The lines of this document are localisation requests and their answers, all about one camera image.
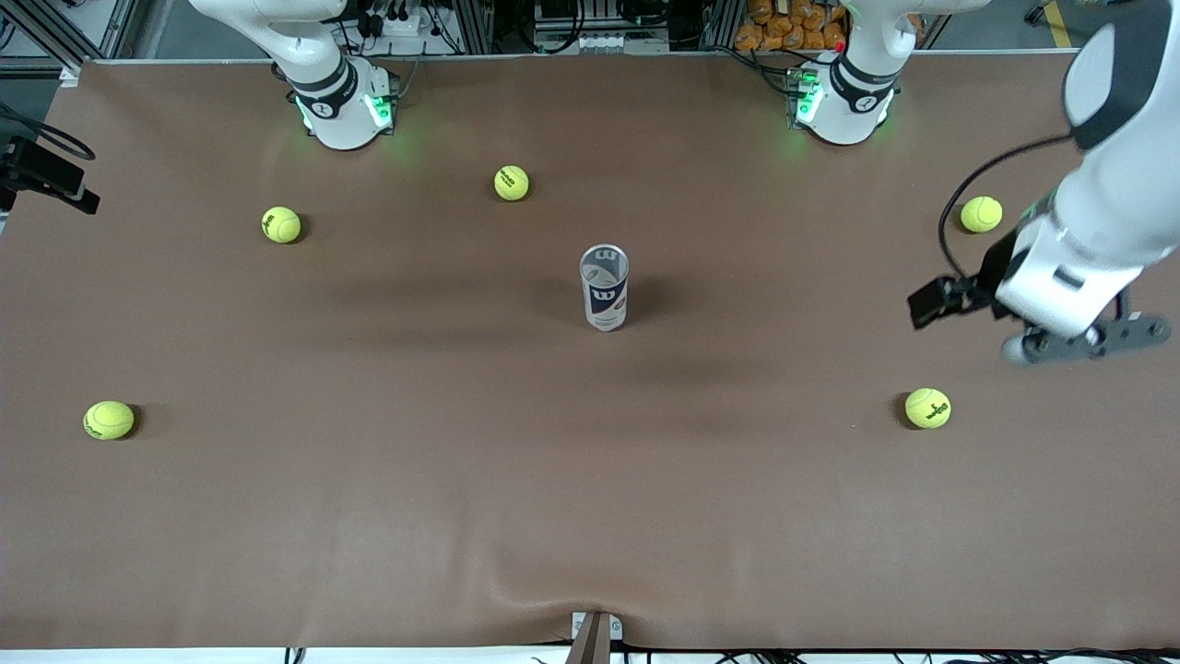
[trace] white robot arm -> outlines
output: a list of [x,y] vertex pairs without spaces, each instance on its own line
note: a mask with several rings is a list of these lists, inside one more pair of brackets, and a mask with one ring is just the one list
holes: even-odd
[[303,124],[320,142],[352,150],[393,127],[389,72],[346,57],[320,21],[347,0],[189,0],[267,52],[295,88]]
[[956,14],[991,0],[841,0],[852,17],[843,53],[825,53],[804,70],[815,72],[812,101],[796,121],[837,145],[860,143],[885,121],[902,67],[917,35],[909,14]]
[[[1082,165],[1024,212],[966,283],[943,277],[914,292],[914,326],[991,305],[1029,324],[1005,347],[1010,360],[1025,363],[1101,357],[1171,336],[1162,318],[1126,310],[1126,288],[1180,244],[1174,1],[1138,0],[1087,42],[1064,85]],[[1116,315],[1103,320],[1112,300]]]

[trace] green led light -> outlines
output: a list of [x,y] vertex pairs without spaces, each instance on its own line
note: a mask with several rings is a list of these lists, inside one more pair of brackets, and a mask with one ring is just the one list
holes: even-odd
[[295,97],[295,106],[299,107],[300,114],[303,116],[303,126],[306,126],[308,131],[312,131],[312,118],[307,114],[307,106],[303,105],[303,100]]
[[819,109],[819,103],[822,100],[824,88],[817,85],[799,101],[799,112],[795,116],[796,119],[808,123],[815,119],[815,110]]
[[373,121],[378,126],[388,126],[389,124],[389,103],[381,97],[365,96],[365,105],[368,106],[369,114],[373,116]]

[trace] tennis ball can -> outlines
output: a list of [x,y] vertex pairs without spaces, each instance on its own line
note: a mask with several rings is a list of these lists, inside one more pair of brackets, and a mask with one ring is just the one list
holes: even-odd
[[582,301],[586,322],[601,331],[627,320],[627,276],[631,263],[615,244],[595,244],[582,254]]

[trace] black cable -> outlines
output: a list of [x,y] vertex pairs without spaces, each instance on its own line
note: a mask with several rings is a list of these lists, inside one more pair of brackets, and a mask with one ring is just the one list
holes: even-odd
[[358,50],[355,50],[356,47],[353,46],[352,38],[348,37],[348,28],[345,27],[343,19],[336,19],[336,25],[340,26],[340,34],[342,34],[345,37],[345,50],[348,52],[348,54],[349,55],[360,55],[361,52],[358,51]]
[[[761,65],[761,64],[759,64],[756,61],[756,59],[754,58],[754,52],[753,51],[749,52],[749,54],[750,54],[749,58],[746,58],[745,55],[742,55],[741,53],[739,53],[738,51],[734,51],[733,48],[730,48],[728,46],[709,46],[708,48],[706,48],[706,51],[721,51],[722,53],[728,53],[730,58],[738,60],[739,63],[741,63],[742,65],[745,65],[745,66],[747,66],[749,68],[761,67],[761,68],[766,70],[768,73],[778,73],[778,74],[786,74],[787,73],[787,67],[772,67],[771,65]],[[788,55],[794,55],[796,58],[800,58],[800,59],[804,59],[804,60],[807,60],[807,61],[815,61],[814,58],[808,58],[807,55],[805,55],[802,53],[799,53],[798,51],[782,51],[782,53],[787,53]]]
[[771,67],[765,67],[765,66],[760,65],[758,63],[758,55],[755,55],[753,51],[749,52],[749,59],[754,63],[754,66],[758,68],[758,73],[762,74],[762,80],[766,81],[766,84],[771,87],[771,90],[774,90],[775,92],[778,92],[779,94],[782,94],[785,97],[798,97],[799,96],[799,94],[796,94],[794,92],[791,92],[789,90],[787,90],[785,87],[780,87],[776,83],[774,83],[774,80],[771,78],[771,74],[767,72],[767,68],[771,68]]
[[[1025,145],[1021,145],[1020,147],[1015,147],[1012,150],[1009,150],[1008,152],[1004,152],[1004,155],[1015,156],[1015,155],[1021,153],[1022,151],[1034,150],[1036,147],[1042,147],[1042,146],[1045,146],[1045,145],[1053,145],[1054,143],[1060,143],[1060,142],[1063,142],[1064,139],[1068,139],[1068,138],[1073,138],[1073,136],[1066,134],[1064,138],[1062,138],[1060,136],[1051,137],[1051,138],[1044,138],[1042,140],[1036,140],[1034,143],[1028,143]],[[979,656],[983,657],[984,659],[988,659],[989,662],[992,662],[992,659],[989,657],[989,655],[990,653],[979,653]],[[1129,662],[1130,664],[1148,664],[1148,662],[1146,659],[1139,657],[1138,655],[1132,655],[1130,652],[1116,652],[1116,651],[1110,651],[1110,650],[1100,650],[1100,649],[1092,649],[1092,647],[1075,647],[1073,650],[1041,651],[1041,652],[1032,652],[1030,655],[1032,657],[1036,657],[1037,658],[1036,660],[1040,662],[1040,663],[1053,662],[1054,659],[1058,659],[1061,657],[1081,656],[1081,657],[1101,657],[1101,658],[1104,658],[1104,659],[1116,659],[1116,660],[1120,660],[1120,662]],[[1028,663],[1028,659],[1024,658],[1023,653],[1015,652],[1015,651],[1005,652],[1005,653],[1003,653],[1003,657],[1008,662],[1011,662],[1011,663],[1015,663],[1015,664],[1027,664]],[[979,664],[979,662],[971,660],[971,659],[948,659],[946,662],[943,662],[943,664]]]
[[426,13],[431,17],[431,21],[439,28],[439,35],[442,38],[442,41],[451,48],[451,51],[454,51],[455,55],[461,55],[463,50],[459,48],[459,42],[455,41],[454,37],[451,35],[451,31],[447,29],[446,22],[442,20],[441,13],[439,12],[438,5],[434,4],[434,0],[425,0],[422,2],[422,7],[426,8]]
[[[9,44],[12,44],[12,38],[17,37],[17,24],[2,17],[0,17],[0,21],[2,21],[0,22],[0,37],[4,37],[4,44],[0,44],[0,51],[4,51]],[[8,28],[12,29],[8,31],[7,35],[5,35],[5,31]]]
[[[966,191],[968,186],[970,186],[971,183],[976,180],[976,178],[978,178],[981,175],[988,172],[994,166],[996,166],[996,165],[998,165],[998,164],[1001,164],[1001,163],[1003,163],[1003,162],[1005,162],[1005,160],[1008,160],[1008,159],[1010,159],[1010,158],[1012,158],[1015,156],[1023,155],[1024,152],[1031,152],[1032,150],[1040,150],[1041,147],[1048,147],[1050,145],[1056,145],[1058,143],[1064,143],[1067,140],[1073,139],[1073,137],[1074,137],[1074,134],[1071,132],[1070,133],[1061,133],[1061,134],[1057,134],[1057,136],[1050,136],[1048,138],[1042,138],[1040,140],[1034,140],[1031,143],[1025,143],[1023,145],[1017,145],[1016,147],[1012,147],[1011,150],[1008,150],[1007,152],[1003,152],[999,156],[996,156],[996,157],[992,157],[991,159],[988,159],[986,163],[984,163],[982,166],[975,169],[975,171],[971,172],[971,175],[966,176],[966,179],[964,179],[963,183],[959,184],[957,189],[955,189],[955,192],[951,193],[950,199],[946,200],[946,206],[943,208],[943,213],[938,217],[938,246],[943,250],[943,256],[946,258],[946,263],[951,265],[951,269],[955,270],[955,274],[959,278],[966,281],[968,280],[968,275],[966,275],[965,271],[963,271],[963,265],[961,265],[958,263],[958,261],[955,259],[955,255],[951,254],[950,245],[946,244],[946,219],[950,218],[951,210],[953,210],[955,205],[958,204],[958,199],[959,199],[959,197],[963,196],[963,192]],[[1055,655],[1054,657],[1051,657],[1051,659],[1056,659],[1057,657],[1064,657],[1064,655]],[[952,664],[952,663],[953,664],[965,664],[966,660],[963,660],[963,659],[952,659],[950,662],[944,662],[943,664]]]
[[656,14],[655,17],[640,15],[627,8],[627,0],[615,0],[615,12],[622,17],[622,19],[629,24],[635,24],[641,27],[648,27],[654,25],[662,25],[668,22],[668,17],[671,15],[671,2],[664,2],[663,12]]
[[582,0],[573,0],[573,19],[570,22],[570,34],[565,38],[565,41],[560,46],[552,51],[546,51],[543,46],[538,46],[537,42],[535,42],[525,33],[524,26],[526,21],[522,19],[527,15],[525,14],[525,8],[533,1],[535,0],[519,0],[517,2],[517,37],[520,38],[520,41],[524,42],[524,45],[533,53],[549,55],[556,55],[570,46],[573,46],[573,44],[578,40],[578,37],[582,35],[582,28],[586,25],[586,9],[582,6]]
[[94,160],[94,151],[90,149],[90,145],[86,145],[81,140],[53,125],[45,124],[44,121],[38,121],[31,117],[18,113],[12,106],[5,104],[4,101],[0,101],[0,119],[24,124],[35,136],[44,138],[46,143],[55,145],[59,150],[72,157],[78,157],[79,159],[85,159],[87,162]]

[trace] tennis ball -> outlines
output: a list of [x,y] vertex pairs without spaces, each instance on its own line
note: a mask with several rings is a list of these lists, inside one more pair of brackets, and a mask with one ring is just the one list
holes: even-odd
[[81,419],[86,433],[99,441],[122,439],[135,423],[136,415],[122,402],[98,402]]
[[999,225],[1003,218],[1003,205],[991,196],[976,196],[971,198],[963,205],[963,212],[959,213],[963,228],[966,228],[971,232],[986,232]]
[[280,244],[299,237],[302,228],[299,215],[290,208],[270,208],[262,215],[262,232]]
[[520,166],[504,166],[496,171],[496,192],[505,200],[519,200],[529,192],[529,176]]
[[951,401],[933,388],[922,388],[906,397],[905,416],[923,429],[938,429],[951,419]]

